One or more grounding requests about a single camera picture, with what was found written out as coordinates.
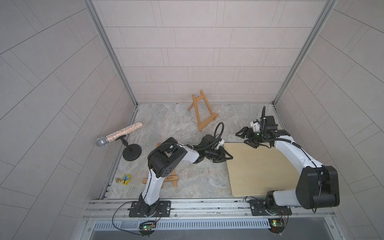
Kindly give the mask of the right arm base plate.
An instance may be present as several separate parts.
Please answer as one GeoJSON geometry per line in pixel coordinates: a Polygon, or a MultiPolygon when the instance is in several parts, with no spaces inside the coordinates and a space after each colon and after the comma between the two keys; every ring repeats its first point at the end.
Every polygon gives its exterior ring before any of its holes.
{"type": "Polygon", "coordinates": [[[249,200],[252,216],[291,216],[292,211],[287,206],[278,206],[275,203],[266,204],[264,200],[249,200]]]}

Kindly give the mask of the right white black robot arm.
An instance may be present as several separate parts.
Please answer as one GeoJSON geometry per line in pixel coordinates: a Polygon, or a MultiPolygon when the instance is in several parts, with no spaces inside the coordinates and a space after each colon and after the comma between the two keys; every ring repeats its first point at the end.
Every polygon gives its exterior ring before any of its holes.
{"type": "Polygon", "coordinates": [[[295,189],[269,191],[265,209],[270,215],[289,207],[311,209],[337,207],[340,204],[339,176],[332,166],[325,166],[315,160],[289,132],[280,130],[273,116],[262,115],[259,121],[252,121],[235,134],[244,143],[258,147],[276,148],[297,169],[300,177],[295,189]]]}

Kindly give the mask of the wooden easel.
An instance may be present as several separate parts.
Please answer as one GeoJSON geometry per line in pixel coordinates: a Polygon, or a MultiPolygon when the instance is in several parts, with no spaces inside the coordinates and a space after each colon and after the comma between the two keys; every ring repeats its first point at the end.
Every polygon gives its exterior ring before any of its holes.
{"type": "Polygon", "coordinates": [[[203,90],[200,90],[199,96],[192,95],[192,101],[188,111],[195,110],[198,130],[202,132],[219,114],[214,112],[203,90]]]}
{"type": "MultiPolygon", "coordinates": [[[[165,177],[165,180],[164,180],[164,182],[163,182],[161,188],[164,188],[164,183],[172,183],[172,184],[173,184],[173,187],[174,187],[174,188],[177,188],[177,187],[178,187],[178,180],[179,180],[178,175],[176,175],[175,170],[173,170],[173,171],[171,172],[171,175],[170,175],[170,176],[165,177]]],[[[146,184],[147,181],[148,181],[148,178],[147,178],[147,179],[143,179],[142,183],[143,183],[143,184],[146,184]]]]}

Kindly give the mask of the right green circuit board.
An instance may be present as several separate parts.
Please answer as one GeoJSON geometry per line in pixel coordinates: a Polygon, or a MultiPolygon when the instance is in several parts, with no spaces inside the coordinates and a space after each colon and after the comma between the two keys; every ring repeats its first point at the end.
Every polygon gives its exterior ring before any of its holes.
{"type": "Polygon", "coordinates": [[[273,234],[281,234],[285,230],[285,222],[284,220],[279,220],[279,219],[268,219],[269,224],[270,224],[270,229],[269,231],[272,232],[273,234]]]}

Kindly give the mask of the left green circuit board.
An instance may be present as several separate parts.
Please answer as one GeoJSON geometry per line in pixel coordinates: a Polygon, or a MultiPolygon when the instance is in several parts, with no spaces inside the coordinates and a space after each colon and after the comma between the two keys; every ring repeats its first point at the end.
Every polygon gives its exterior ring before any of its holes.
{"type": "Polygon", "coordinates": [[[139,225],[139,233],[142,237],[150,237],[156,230],[155,221],[146,221],[139,225]]]}

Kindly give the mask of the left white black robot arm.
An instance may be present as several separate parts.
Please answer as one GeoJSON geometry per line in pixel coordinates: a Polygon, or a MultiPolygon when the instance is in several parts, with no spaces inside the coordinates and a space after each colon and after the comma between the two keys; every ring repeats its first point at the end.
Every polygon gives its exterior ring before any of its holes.
{"type": "Polygon", "coordinates": [[[144,216],[156,213],[164,180],[181,161],[198,164],[205,158],[223,163],[233,156],[225,150],[223,140],[212,135],[205,135],[197,146],[182,145],[170,137],[154,149],[148,156],[149,179],[139,197],[139,210],[144,216]]]}

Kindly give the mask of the yellow round sticker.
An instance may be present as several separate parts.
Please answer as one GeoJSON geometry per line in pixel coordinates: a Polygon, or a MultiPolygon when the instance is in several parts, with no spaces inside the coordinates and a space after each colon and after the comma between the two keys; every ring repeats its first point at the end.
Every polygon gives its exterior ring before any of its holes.
{"type": "Polygon", "coordinates": [[[115,182],[122,185],[127,185],[131,181],[130,174],[124,174],[122,177],[115,178],[115,182]]]}

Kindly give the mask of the plywood board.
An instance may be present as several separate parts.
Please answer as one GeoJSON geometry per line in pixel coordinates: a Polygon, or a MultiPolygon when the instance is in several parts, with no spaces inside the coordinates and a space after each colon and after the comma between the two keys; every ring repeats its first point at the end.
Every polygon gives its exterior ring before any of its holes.
{"type": "Polygon", "coordinates": [[[226,163],[234,197],[261,196],[297,186],[300,174],[279,150],[254,149],[244,143],[225,143],[224,148],[233,156],[226,163]]]}

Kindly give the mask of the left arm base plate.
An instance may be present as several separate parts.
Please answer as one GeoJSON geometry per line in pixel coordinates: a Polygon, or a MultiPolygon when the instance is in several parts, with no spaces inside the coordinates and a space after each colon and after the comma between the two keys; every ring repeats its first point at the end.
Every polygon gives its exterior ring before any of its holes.
{"type": "Polygon", "coordinates": [[[129,208],[130,218],[169,217],[171,201],[157,201],[153,205],[147,205],[143,200],[134,201],[129,208]]]}

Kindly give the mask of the green circuit board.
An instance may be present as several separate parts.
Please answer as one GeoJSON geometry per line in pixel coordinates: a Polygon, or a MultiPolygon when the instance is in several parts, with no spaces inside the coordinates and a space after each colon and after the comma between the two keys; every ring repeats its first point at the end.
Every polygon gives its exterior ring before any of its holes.
{"type": "Polygon", "coordinates": [[[139,225],[139,233],[142,237],[150,237],[156,230],[155,221],[146,221],[139,225]]]}
{"type": "Polygon", "coordinates": [[[285,230],[285,222],[284,220],[279,220],[279,219],[268,219],[269,224],[270,224],[270,229],[269,231],[272,232],[273,234],[281,234],[285,230]]]}

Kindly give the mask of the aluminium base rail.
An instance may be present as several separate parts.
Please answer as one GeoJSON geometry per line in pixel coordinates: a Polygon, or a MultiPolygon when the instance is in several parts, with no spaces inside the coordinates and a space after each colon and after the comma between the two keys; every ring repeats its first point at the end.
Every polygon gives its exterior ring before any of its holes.
{"type": "Polygon", "coordinates": [[[315,213],[301,207],[289,207],[291,216],[252,216],[249,200],[254,197],[229,199],[163,199],[171,201],[169,217],[130,218],[129,208],[135,200],[92,200],[86,212],[76,240],[89,240],[97,231],[117,231],[132,237],[140,236],[139,225],[146,221],[155,221],[156,230],[250,230],[270,229],[268,219],[284,220],[285,230],[299,224],[303,233],[314,234],[316,230],[326,233],[331,240],[346,239],[338,219],[331,208],[318,209],[315,213]]]}

